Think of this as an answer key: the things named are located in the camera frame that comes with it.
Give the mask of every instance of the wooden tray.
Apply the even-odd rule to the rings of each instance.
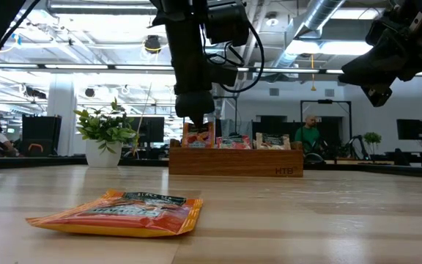
[[[219,150],[171,147],[171,175],[302,177],[301,150]]]

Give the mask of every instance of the snack bag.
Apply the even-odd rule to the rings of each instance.
[[[289,135],[257,133],[256,148],[258,150],[291,150]]]
[[[109,190],[94,202],[27,222],[63,232],[160,237],[193,230],[202,204],[201,199]]]
[[[218,148],[235,149],[235,150],[251,150],[250,138],[246,135],[242,136],[222,136],[217,138]]]
[[[182,147],[214,148],[214,123],[207,122],[200,129],[194,124],[185,123]]]

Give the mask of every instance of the wooden table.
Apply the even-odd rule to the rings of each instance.
[[[30,227],[107,188],[201,197],[175,238],[70,235]],[[0,170],[0,264],[422,263],[422,178],[307,171],[304,178],[173,176],[167,168]]]

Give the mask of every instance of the black monitor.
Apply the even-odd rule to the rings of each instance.
[[[131,128],[138,130],[140,117],[135,117]],[[139,128],[139,142],[164,142],[164,117],[143,117]]]
[[[396,120],[400,140],[422,140],[422,120]]]

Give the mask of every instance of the white column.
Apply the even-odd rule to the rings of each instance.
[[[58,155],[73,155],[76,116],[73,110],[77,106],[73,74],[52,74],[48,93],[49,117],[62,117],[59,133]]]

